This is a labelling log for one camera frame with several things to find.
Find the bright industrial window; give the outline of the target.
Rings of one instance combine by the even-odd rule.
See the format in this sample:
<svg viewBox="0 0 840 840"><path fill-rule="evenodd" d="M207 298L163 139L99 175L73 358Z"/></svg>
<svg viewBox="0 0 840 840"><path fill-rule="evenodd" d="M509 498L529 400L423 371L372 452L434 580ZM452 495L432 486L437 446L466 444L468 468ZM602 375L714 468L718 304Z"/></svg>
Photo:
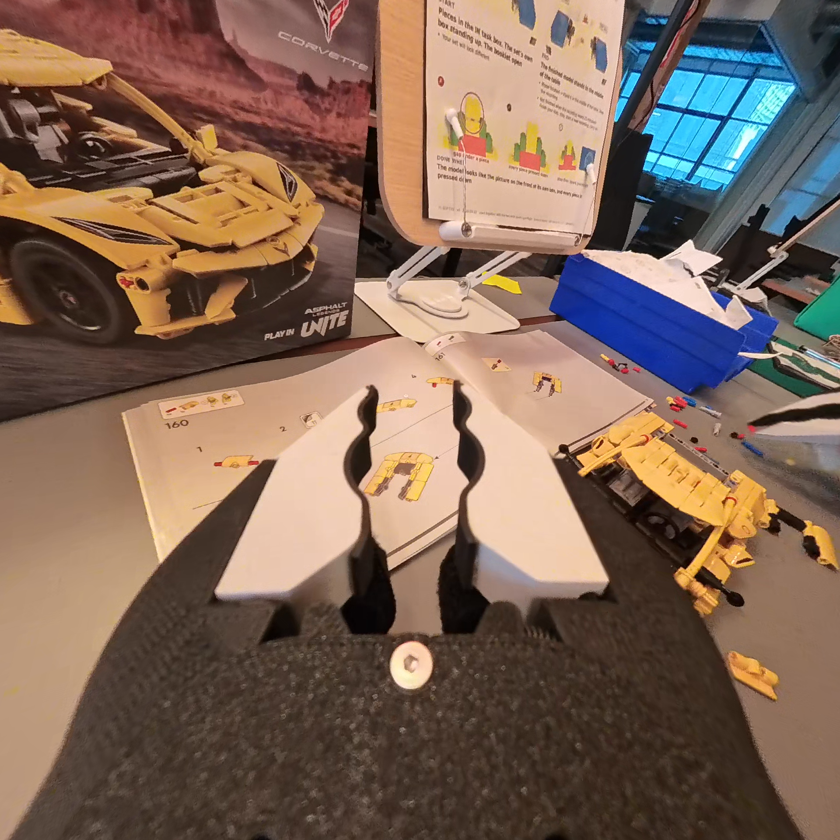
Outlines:
<svg viewBox="0 0 840 840"><path fill-rule="evenodd" d="M797 92L762 23L705 17L647 116L644 173L725 191Z"/></svg>

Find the blue plastic bin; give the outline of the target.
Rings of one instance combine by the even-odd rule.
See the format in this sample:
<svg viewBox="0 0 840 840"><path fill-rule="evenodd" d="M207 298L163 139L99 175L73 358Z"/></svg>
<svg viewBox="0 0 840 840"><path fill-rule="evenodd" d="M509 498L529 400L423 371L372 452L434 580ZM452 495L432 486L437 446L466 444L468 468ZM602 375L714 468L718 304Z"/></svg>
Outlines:
<svg viewBox="0 0 840 840"><path fill-rule="evenodd" d="M733 329L584 255L566 259L549 308L689 394L743 372L779 325L747 308L750 320Z"/></svg>

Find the scattered red blue pins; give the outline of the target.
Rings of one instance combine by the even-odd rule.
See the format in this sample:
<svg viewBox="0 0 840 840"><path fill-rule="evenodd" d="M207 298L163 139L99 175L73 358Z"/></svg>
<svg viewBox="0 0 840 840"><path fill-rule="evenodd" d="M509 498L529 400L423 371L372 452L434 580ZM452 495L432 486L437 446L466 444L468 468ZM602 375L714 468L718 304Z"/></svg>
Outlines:
<svg viewBox="0 0 840 840"><path fill-rule="evenodd" d="M714 424L712 425L712 436L713 437L720 437L722 436L722 418L723 414L718 409L709 406L703 402L698 402L695 398L690 396L669 396L666 398L666 402L670 410L674 411L675 413L685 413L694 411L695 413L704 413L708 417L711 417L714 420ZM765 453L754 443L752 443L747 435L737 428L732 428L728 430L728 436L731 441L738 444L744 451L750 452L756 458L765 458Z"/></svg>

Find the open instruction booklet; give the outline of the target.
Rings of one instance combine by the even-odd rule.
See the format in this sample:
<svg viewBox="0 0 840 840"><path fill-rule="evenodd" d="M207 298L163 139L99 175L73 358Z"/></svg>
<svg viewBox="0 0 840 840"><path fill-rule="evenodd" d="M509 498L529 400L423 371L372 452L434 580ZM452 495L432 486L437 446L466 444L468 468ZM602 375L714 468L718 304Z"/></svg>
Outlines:
<svg viewBox="0 0 840 840"><path fill-rule="evenodd" d="M555 454L647 409L637 371L612 375L549 332L387 339L283 379L148 402L122 415L159 558L262 462L364 386L379 394L372 467L360 484L392 570L453 531L453 382L472 385Z"/></svg>

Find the green cutting mat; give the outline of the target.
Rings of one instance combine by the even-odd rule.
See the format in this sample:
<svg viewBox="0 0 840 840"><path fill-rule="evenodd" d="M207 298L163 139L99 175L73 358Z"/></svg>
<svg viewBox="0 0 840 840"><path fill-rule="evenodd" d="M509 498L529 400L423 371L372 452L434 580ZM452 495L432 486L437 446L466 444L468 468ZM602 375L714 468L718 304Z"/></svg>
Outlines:
<svg viewBox="0 0 840 840"><path fill-rule="evenodd" d="M748 369L799 397L839 389L839 361L818 350L773 336Z"/></svg>

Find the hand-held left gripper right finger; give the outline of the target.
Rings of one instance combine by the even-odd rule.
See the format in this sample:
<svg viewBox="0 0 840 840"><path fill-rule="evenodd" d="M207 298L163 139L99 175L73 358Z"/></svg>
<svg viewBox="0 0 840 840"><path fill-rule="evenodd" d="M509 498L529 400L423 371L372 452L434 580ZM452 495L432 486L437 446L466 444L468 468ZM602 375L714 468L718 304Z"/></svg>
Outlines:
<svg viewBox="0 0 840 840"><path fill-rule="evenodd" d="M604 595L606 567L559 461L471 385L455 384L452 408L466 484L438 575L443 632L475 632L493 603L528 618L547 601Z"/></svg>

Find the printed instruction sheet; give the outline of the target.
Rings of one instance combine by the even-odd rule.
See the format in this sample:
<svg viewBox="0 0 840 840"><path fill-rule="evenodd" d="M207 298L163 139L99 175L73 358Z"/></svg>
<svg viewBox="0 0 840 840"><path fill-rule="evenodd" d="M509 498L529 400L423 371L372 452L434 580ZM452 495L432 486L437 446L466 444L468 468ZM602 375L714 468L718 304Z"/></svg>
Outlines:
<svg viewBox="0 0 840 840"><path fill-rule="evenodd" d="M425 3L425 207L437 222L587 236L625 2Z"/></svg>

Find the crumpled white paper bags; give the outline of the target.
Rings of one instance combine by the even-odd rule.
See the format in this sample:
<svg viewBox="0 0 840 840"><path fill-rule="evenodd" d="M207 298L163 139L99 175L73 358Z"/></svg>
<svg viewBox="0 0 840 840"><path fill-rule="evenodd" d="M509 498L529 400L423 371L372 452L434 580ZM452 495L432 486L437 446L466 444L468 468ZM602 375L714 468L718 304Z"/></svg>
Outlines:
<svg viewBox="0 0 840 840"><path fill-rule="evenodd" d="M658 259L633 251L589 248L582 255L732 329L755 319L756 311L737 297L724 304L717 302L701 275L720 263L721 257L698 249L691 239Z"/></svg>

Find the green plastic bin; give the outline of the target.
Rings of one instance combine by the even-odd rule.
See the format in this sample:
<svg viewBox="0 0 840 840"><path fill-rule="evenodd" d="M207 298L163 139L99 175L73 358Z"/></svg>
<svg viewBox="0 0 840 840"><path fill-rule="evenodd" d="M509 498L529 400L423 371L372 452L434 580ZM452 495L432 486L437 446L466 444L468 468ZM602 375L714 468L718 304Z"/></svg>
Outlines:
<svg viewBox="0 0 840 840"><path fill-rule="evenodd" d="M823 341L839 334L839 276L795 317L794 326Z"/></svg>

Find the yellow brick car model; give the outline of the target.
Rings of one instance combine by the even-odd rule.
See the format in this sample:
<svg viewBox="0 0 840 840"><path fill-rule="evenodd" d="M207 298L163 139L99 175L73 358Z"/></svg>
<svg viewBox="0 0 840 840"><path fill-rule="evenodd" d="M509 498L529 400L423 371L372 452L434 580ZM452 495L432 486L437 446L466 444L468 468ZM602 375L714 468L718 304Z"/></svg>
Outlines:
<svg viewBox="0 0 840 840"><path fill-rule="evenodd" d="M741 471L707 471L676 445L674 426L642 411L609 427L577 451L560 447L579 475L590 477L617 510L674 567L677 585L692 599L701 616L709 616L721 600L744 605L730 587L735 570L754 565L749 541L760 531L778 534L782 526L799 533L808 557L838 571L833 541L812 521L780 507L767 490Z"/></svg>

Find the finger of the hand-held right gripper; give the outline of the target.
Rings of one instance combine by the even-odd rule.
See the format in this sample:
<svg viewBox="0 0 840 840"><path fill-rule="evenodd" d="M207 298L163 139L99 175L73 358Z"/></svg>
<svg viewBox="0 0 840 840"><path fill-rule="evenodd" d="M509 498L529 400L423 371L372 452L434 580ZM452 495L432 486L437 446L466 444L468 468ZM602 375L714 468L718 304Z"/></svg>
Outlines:
<svg viewBox="0 0 840 840"><path fill-rule="evenodd" d="M776 423L756 427L753 438L772 459L799 469L839 473L838 423Z"/></svg>
<svg viewBox="0 0 840 840"><path fill-rule="evenodd" d="M784 425L817 430L838 430L839 393L828 392L805 397L788 406L773 409L754 420L755 430L768 430Z"/></svg>

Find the grey desk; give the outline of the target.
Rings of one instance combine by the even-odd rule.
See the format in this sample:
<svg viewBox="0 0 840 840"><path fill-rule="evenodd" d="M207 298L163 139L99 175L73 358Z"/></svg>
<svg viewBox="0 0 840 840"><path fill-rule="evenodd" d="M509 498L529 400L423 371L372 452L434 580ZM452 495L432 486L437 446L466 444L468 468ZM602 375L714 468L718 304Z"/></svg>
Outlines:
<svg viewBox="0 0 840 840"><path fill-rule="evenodd" d="M49 772L112 630L158 567L122 413L168 396L309 371L392 333L362 304L349 338L2 424L2 838ZM804 837L838 838L838 573L799 534L761 532L732 576L741 610L710 631L780 676L736 684L764 764Z"/></svg>

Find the yellow brick panel piece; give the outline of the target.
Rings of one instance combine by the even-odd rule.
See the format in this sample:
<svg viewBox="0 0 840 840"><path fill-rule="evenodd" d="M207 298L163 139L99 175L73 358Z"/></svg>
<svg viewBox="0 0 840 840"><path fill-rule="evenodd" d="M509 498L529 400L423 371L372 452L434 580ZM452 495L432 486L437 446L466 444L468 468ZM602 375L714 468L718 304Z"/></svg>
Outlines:
<svg viewBox="0 0 840 840"><path fill-rule="evenodd" d="M758 659L731 650L726 655L726 664L730 676L738 683L769 700L777 701L780 678L778 674L762 665Z"/></svg>

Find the wooden document stand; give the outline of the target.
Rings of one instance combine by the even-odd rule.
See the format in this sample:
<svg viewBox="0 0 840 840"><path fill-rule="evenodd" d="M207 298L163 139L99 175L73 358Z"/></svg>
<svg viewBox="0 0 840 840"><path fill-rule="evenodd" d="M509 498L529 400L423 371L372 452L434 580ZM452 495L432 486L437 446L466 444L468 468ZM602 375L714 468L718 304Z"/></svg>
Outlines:
<svg viewBox="0 0 840 840"><path fill-rule="evenodd" d="M599 216L614 131L613 124L605 165L596 179L597 213L590 235L430 219L425 207L425 3L380 2L376 29L381 200L396 232L420 249L387 278L358 280L355 286L360 302L396 333L418 343L442 333L519 328L519 320L480 295L481 281L531 256L573 256L588 246Z"/></svg>

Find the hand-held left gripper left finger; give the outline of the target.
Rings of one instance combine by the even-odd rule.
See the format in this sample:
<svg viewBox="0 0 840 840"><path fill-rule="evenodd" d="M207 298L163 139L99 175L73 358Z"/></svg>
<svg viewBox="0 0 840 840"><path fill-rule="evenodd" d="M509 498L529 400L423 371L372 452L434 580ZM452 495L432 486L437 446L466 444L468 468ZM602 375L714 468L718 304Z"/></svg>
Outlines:
<svg viewBox="0 0 840 840"><path fill-rule="evenodd" d="M276 458L214 591L221 602L278 602L295 617L338 607L357 634L396 617L386 556L360 485L372 466L379 394L365 385Z"/></svg>

